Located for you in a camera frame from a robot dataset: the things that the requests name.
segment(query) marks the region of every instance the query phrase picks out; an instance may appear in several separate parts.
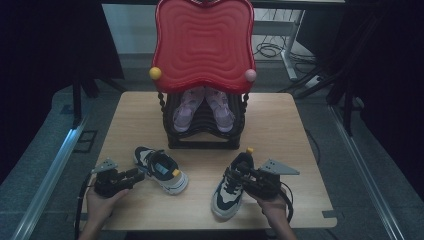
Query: red wavy board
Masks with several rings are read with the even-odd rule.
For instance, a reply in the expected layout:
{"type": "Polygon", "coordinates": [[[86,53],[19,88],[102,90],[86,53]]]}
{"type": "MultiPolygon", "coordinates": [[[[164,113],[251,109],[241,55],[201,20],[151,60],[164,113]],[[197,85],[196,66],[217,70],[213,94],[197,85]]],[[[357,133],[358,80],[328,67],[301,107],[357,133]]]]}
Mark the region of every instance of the red wavy board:
{"type": "Polygon", "coordinates": [[[245,72],[255,70],[251,47],[253,8],[247,0],[162,0],[156,8],[157,46],[152,67],[160,92],[207,85],[233,94],[249,92],[245,72]]]}

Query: pink shoe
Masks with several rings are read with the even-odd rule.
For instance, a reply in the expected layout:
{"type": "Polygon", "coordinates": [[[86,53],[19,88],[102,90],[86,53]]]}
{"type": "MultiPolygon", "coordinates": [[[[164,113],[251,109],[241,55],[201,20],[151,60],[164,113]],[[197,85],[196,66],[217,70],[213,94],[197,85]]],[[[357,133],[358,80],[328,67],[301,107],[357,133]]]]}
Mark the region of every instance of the pink shoe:
{"type": "Polygon", "coordinates": [[[193,119],[194,113],[205,97],[205,88],[195,87],[186,90],[181,98],[181,105],[174,111],[174,128],[178,132],[188,130],[193,119]]]}
{"type": "Polygon", "coordinates": [[[212,108],[216,126],[221,132],[229,132],[233,128],[234,114],[228,107],[227,94],[206,87],[206,101],[212,108]]]}

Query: gray metal bracket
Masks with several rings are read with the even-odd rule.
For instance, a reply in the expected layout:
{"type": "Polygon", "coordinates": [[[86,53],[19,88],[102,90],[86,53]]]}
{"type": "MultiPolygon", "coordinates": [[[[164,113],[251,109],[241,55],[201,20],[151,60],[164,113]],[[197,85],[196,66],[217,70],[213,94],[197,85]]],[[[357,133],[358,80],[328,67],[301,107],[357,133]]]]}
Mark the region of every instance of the gray metal bracket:
{"type": "Polygon", "coordinates": [[[93,170],[91,170],[91,174],[104,172],[107,170],[111,170],[117,168],[118,164],[112,161],[112,159],[107,158],[102,164],[96,166],[93,170]]]}
{"type": "Polygon", "coordinates": [[[279,161],[268,159],[259,169],[277,175],[299,175],[300,172],[279,161]]]}

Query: human hand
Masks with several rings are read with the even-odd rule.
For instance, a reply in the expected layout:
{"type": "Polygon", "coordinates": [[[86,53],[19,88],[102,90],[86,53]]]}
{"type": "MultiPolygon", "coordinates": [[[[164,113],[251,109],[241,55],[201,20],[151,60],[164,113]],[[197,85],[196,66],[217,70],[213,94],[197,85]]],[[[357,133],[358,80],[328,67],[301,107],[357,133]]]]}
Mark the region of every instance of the human hand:
{"type": "MultiPolygon", "coordinates": [[[[90,185],[93,186],[95,182],[96,179],[94,178],[90,185]]],[[[111,198],[104,198],[94,191],[94,187],[90,187],[86,193],[88,219],[79,239],[97,239],[100,230],[112,214],[116,203],[125,197],[128,192],[129,189],[124,189],[111,198]]]]}
{"type": "Polygon", "coordinates": [[[272,228],[281,221],[287,221],[287,204],[280,195],[277,195],[273,199],[264,200],[249,192],[247,194],[258,202],[258,205],[262,208],[262,213],[268,219],[268,223],[272,228]]]}
{"type": "Polygon", "coordinates": [[[297,239],[287,220],[287,203],[284,201],[283,197],[278,194],[273,199],[264,200],[251,194],[249,194],[249,196],[258,202],[259,206],[262,208],[262,213],[268,220],[269,226],[275,231],[279,240],[297,239]]]}
{"type": "MultiPolygon", "coordinates": [[[[95,182],[96,179],[94,178],[90,185],[93,186],[95,182]]],[[[126,196],[128,191],[129,189],[124,189],[111,198],[104,198],[94,191],[94,187],[90,187],[86,194],[88,220],[104,224],[106,219],[112,214],[115,204],[126,196]]]]}

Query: wooden table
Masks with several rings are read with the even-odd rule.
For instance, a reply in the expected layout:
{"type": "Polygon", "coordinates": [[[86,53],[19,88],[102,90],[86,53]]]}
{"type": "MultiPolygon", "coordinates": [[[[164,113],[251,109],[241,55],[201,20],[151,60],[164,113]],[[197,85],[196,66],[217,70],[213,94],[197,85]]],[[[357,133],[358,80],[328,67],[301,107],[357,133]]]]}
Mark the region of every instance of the wooden table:
{"type": "MultiPolygon", "coordinates": [[[[294,228],[331,228],[336,218],[293,98],[282,93],[250,93],[246,125],[238,150],[169,149],[156,92],[122,94],[98,163],[111,158],[118,171],[134,168],[134,150],[145,145],[165,149],[189,177],[179,195],[166,194],[160,185],[144,180],[119,202],[105,230],[189,230],[269,228],[256,201],[247,194],[237,214],[226,222],[211,212],[211,198],[226,167],[239,152],[253,147],[255,168],[272,158],[300,171],[282,176],[294,195],[294,228]]],[[[192,138],[215,138],[207,133],[192,138]]]]}

